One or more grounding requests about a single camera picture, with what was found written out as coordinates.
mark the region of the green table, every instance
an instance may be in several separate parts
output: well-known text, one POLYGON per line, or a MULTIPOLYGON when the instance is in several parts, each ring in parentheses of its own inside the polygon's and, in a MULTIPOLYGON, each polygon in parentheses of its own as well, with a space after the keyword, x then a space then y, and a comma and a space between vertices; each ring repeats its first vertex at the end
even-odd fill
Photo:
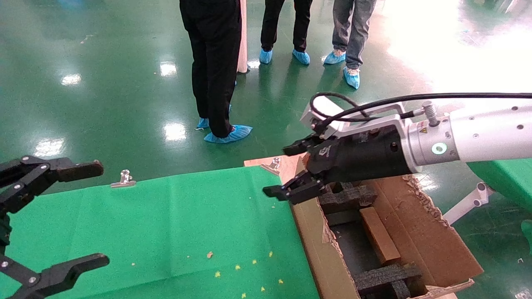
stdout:
MULTIPOLYGON (((13 215, 6 255, 36 271, 109 256, 61 299, 318 299, 288 203, 261 192, 279 183, 245 167, 40 196, 13 215)), ((0 275, 0 298, 18 286, 0 275)))
MULTIPOLYGON (((474 162, 468 166, 491 188, 532 212, 532 159, 474 162)), ((532 255, 532 220, 523 221, 521 230, 532 255)))

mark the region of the black cable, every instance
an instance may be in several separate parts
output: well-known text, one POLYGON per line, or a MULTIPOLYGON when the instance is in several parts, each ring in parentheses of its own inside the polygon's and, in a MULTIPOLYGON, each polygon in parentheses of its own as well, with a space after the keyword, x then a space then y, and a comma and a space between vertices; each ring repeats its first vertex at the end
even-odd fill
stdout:
POLYGON ((420 99, 439 99, 439 98, 529 98, 529 99, 532 99, 532 93, 441 93, 441 94, 419 94, 419 95, 393 97, 393 98, 388 98, 388 99, 382 99, 380 101, 368 103, 368 104, 354 107, 351 109, 347 109, 337 115, 331 115, 330 117, 327 117, 326 119, 321 121, 321 123, 319 123, 316 126, 316 129, 317 129, 317 132, 318 131, 323 132, 327 128, 327 126, 330 125, 335 120, 350 121, 349 119, 344 119, 342 117, 355 113, 355 112, 360 112, 364 109, 369 109, 369 108, 388 105, 388 104, 394 104, 398 102, 415 101, 415 100, 420 100, 420 99))
MULTIPOLYGON (((314 106, 314 100, 319 97, 319 96, 333 96, 333 97, 337 97, 339 99, 342 99, 346 102, 348 102, 349 104, 351 104, 351 106, 353 107, 359 107, 352 99, 344 96, 343 94, 339 94, 339 93, 334 93, 334 92, 320 92, 320 93, 316 93, 315 95, 313 95, 311 98, 310 98, 310 109, 315 112, 317 115, 320 115, 324 118, 329 118, 329 117, 332 117, 333 115, 327 115, 321 111, 319 111, 318 109, 316 109, 316 107, 314 106)), ((350 122, 358 122, 358 121, 370 121, 370 120, 374 120, 374 119, 377 119, 378 117, 370 117, 365 111, 360 111, 360 114, 362 114, 362 116, 364 116, 365 118, 357 118, 357 119, 349 119, 350 122)))

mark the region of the black pants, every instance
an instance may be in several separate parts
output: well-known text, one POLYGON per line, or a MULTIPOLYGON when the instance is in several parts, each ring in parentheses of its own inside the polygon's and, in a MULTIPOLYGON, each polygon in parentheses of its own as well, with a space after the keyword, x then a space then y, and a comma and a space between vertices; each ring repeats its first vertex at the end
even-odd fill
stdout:
POLYGON ((181 0, 179 7, 192 45, 192 90, 199 117, 209 119, 216 137, 227 137, 242 34, 240 1, 181 0))
MULTIPOLYGON (((264 51, 271 51, 277 41, 277 23, 285 0, 266 0, 266 9, 262 19, 261 44, 264 51)), ((294 23, 294 49, 305 52, 306 33, 310 23, 310 5, 312 0, 294 0, 296 21, 294 23)))

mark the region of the box flap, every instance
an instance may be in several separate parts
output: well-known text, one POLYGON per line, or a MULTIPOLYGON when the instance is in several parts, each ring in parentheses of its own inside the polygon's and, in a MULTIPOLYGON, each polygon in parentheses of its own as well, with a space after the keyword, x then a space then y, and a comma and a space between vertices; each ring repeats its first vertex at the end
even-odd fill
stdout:
MULTIPOLYGON (((297 169, 303 169, 301 160, 297 169)), ((292 212, 321 298, 360 298, 318 200, 292 206, 292 212)))
POLYGON ((414 297, 412 299, 435 299, 440 298, 442 296, 453 294, 458 291, 461 291, 463 289, 466 289, 473 285, 475 282, 470 278, 468 281, 461 283, 459 285, 454 285, 446 288, 442 287, 435 287, 435 286, 427 286, 428 292, 424 295, 414 297))
POLYGON ((426 285, 450 287, 483 272, 458 233, 412 176, 364 182, 378 193, 373 207, 401 255, 414 262, 426 285))

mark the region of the jeans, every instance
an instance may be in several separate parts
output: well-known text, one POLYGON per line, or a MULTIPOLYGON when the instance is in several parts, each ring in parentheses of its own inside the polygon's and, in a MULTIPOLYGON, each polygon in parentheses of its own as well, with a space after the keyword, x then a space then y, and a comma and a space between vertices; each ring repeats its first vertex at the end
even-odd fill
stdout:
POLYGON ((358 69, 363 63, 361 54, 368 39, 369 19, 376 2, 377 0, 334 1, 332 46, 334 49, 346 52, 345 64, 350 69, 358 69))
POLYGON ((235 89, 242 34, 240 0, 181 0, 183 24, 192 45, 192 91, 199 117, 213 135, 231 133, 229 103, 235 89))
MULTIPOLYGON (((277 23, 285 0, 265 0, 264 18, 262 19, 261 44, 262 49, 269 52, 277 41, 277 23)), ((310 5, 312 0, 294 0, 296 21, 294 23, 294 49, 305 52, 306 34, 310 23, 310 5)))

